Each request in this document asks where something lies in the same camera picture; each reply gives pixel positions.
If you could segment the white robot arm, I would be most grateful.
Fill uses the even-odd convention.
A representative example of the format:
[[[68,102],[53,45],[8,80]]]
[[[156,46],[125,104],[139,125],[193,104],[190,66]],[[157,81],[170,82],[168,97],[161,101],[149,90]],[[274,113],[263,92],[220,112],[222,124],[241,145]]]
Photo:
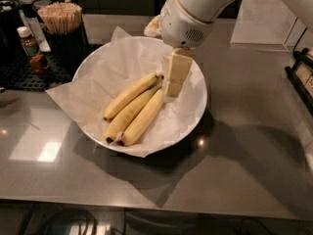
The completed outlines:
[[[146,26],[144,34],[161,37],[173,51],[163,62],[165,100],[179,97],[191,67],[191,51],[202,45],[213,31],[216,19],[236,0],[166,0],[160,13]],[[245,27],[269,24],[273,27],[294,14],[307,28],[313,28],[313,0],[243,0],[240,20]]]

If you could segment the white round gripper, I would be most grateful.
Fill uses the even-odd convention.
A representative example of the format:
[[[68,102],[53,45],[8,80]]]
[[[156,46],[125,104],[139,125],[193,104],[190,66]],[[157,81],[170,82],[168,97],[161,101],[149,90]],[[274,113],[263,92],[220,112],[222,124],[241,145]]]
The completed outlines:
[[[173,102],[179,97],[193,63],[191,51],[184,48],[199,47],[212,29],[212,23],[203,23],[191,16],[179,0],[166,0],[160,15],[146,25],[146,36],[157,37],[161,34],[164,43],[174,47],[162,62],[165,102]]]

